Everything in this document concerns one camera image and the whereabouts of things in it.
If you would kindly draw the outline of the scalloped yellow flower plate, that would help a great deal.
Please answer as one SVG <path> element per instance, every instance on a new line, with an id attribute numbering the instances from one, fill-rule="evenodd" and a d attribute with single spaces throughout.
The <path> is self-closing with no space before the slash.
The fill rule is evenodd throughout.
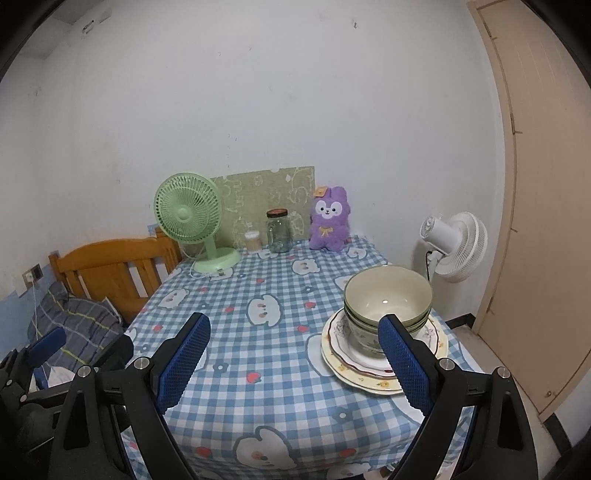
<path id="1" fill-rule="evenodd" d="M 332 370 L 332 373 L 346 385 L 381 396 L 394 396 L 403 393 L 402 386 L 396 377 L 391 379 L 370 377 L 369 374 L 356 373 L 352 368 L 342 363 L 332 351 L 327 333 L 322 333 L 321 353 L 322 360 Z"/>

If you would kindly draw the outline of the floral bowl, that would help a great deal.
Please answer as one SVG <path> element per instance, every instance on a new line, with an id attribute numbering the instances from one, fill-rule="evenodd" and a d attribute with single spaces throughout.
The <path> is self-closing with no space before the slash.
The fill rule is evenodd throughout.
<path id="1" fill-rule="evenodd" d="M 346 317 L 346 320 L 348 320 L 349 330 L 352 331 L 353 337 L 361 346 L 374 353 L 380 353 L 382 351 L 378 340 L 377 326 L 368 326 L 349 319 L 349 317 Z M 425 316 L 413 325 L 405 325 L 405 328 L 414 339 L 423 341 L 432 350 L 436 348 L 438 343 L 437 333 L 428 316 Z"/>
<path id="2" fill-rule="evenodd" d="M 358 315 L 353 313 L 353 311 L 351 309 L 349 309 L 348 306 L 344 307 L 344 311 L 345 311 L 346 317 L 349 319 L 349 321 L 353 322 L 356 326 L 358 326 L 362 329 L 365 329 L 367 331 L 377 332 L 378 321 L 369 321 L 367 319 L 362 319 Z M 426 312 L 422 317 L 414 319 L 414 320 L 409 320 L 407 322 L 402 322 L 402 324 L 407 329 L 408 332 L 413 333 L 413 332 L 420 330 L 427 323 L 428 319 L 429 319 L 429 313 Z"/>
<path id="3" fill-rule="evenodd" d="M 394 314 L 412 325 L 431 311 L 433 290 L 421 274 L 394 265 L 363 270 L 346 283 L 344 302 L 356 318 L 368 325 Z"/>

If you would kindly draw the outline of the crumpled white tissue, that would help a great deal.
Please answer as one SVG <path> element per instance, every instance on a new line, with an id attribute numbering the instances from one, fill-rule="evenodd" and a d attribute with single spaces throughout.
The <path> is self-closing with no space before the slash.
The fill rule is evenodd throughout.
<path id="1" fill-rule="evenodd" d="M 42 366 L 34 370 L 33 379 L 39 390 L 45 390 L 61 384 L 69 383 L 75 374 L 60 366 Z"/>

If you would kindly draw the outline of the grey plaid pillow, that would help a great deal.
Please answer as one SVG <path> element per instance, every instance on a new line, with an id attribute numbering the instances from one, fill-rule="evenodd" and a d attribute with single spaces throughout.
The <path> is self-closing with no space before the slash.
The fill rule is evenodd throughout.
<path id="1" fill-rule="evenodd" d="M 27 329 L 34 343 L 56 327 L 64 329 L 66 343 L 42 366 L 48 380 L 52 367 L 75 372 L 89 364 L 124 332 L 119 314 L 107 299 L 96 302 L 71 295 L 61 282 L 54 282 L 37 305 Z"/>

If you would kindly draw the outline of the blue checkered tablecloth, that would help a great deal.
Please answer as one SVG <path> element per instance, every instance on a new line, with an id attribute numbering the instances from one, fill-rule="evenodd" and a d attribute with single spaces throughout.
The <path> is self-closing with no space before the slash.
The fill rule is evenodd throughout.
<path id="1" fill-rule="evenodd" d="M 305 242 L 245 253 L 221 275 L 182 263 L 128 328 L 151 356 L 195 312 L 211 339 L 168 428 L 203 479 L 339 479 L 398 463 L 422 422 L 403 395 L 343 383 L 321 354 L 346 280 L 384 264 L 366 239 L 339 252 Z"/>

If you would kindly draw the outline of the beige door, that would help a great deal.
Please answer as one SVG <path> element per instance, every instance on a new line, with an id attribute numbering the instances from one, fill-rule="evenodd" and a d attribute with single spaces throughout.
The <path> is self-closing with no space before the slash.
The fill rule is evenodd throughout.
<path id="1" fill-rule="evenodd" d="M 476 330 L 549 417 L 590 367 L 590 88 L 522 1 L 473 1 L 505 138 L 502 220 Z"/>

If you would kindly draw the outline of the cotton swab container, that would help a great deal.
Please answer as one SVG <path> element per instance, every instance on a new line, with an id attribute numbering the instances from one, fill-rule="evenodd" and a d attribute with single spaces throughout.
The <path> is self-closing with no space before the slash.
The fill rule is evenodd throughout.
<path id="1" fill-rule="evenodd" d="M 256 253 L 262 250 L 262 240 L 260 240 L 260 234 L 257 230 L 245 232 L 245 248 L 250 253 Z"/>

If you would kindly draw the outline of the green desk fan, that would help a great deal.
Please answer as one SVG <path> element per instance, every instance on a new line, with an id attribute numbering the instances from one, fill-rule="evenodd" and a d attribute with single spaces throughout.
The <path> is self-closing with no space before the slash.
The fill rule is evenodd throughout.
<path id="1" fill-rule="evenodd" d="M 203 253 L 188 254 L 195 272 L 219 275 L 240 261 L 238 250 L 215 243 L 223 207 L 221 192 L 211 179 L 188 172 L 168 177 L 155 192 L 153 211 L 160 229 L 180 248 L 204 246 Z"/>

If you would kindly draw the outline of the glass jar black lid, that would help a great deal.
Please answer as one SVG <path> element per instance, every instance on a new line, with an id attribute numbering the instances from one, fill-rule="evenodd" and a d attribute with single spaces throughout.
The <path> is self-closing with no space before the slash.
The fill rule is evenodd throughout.
<path id="1" fill-rule="evenodd" d="M 287 253 L 293 245 L 287 209 L 276 208 L 266 212 L 267 241 L 273 253 Z"/>

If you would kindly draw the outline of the white standing fan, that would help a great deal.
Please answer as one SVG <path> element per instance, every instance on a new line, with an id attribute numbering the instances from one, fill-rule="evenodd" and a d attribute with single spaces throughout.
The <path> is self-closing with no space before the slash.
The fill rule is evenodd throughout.
<path id="1" fill-rule="evenodd" d="M 483 261 L 488 248 L 488 231 L 470 212 L 461 212 L 447 221 L 430 216 L 420 228 L 420 237 L 431 247 L 426 254 L 426 273 L 449 283 L 468 279 Z"/>

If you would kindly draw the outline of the green patterned board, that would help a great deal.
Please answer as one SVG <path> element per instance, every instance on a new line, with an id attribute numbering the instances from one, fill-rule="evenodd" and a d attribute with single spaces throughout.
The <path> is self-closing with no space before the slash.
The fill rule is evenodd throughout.
<path id="1" fill-rule="evenodd" d="M 223 214 L 215 234 L 219 246 L 245 247 L 245 233 L 259 232 L 267 243 L 266 212 L 286 209 L 295 240 L 308 238 L 315 168 L 290 167 L 214 177 L 221 192 Z"/>

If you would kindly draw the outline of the purple plush bunny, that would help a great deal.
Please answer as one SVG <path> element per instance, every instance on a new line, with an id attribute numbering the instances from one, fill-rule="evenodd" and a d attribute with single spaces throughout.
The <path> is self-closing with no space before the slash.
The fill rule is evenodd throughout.
<path id="1" fill-rule="evenodd" d="M 311 250 L 342 251 L 349 239 L 348 193 L 342 186 L 318 187 L 311 201 Z"/>

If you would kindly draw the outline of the wall power outlet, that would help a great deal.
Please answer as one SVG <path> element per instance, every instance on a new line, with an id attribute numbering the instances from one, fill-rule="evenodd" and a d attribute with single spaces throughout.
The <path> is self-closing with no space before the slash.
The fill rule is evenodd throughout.
<path id="1" fill-rule="evenodd" d="M 43 278 L 43 271 L 39 264 L 27 270 L 23 275 L 23 282 L 27 289 L 36 285 Z"/>

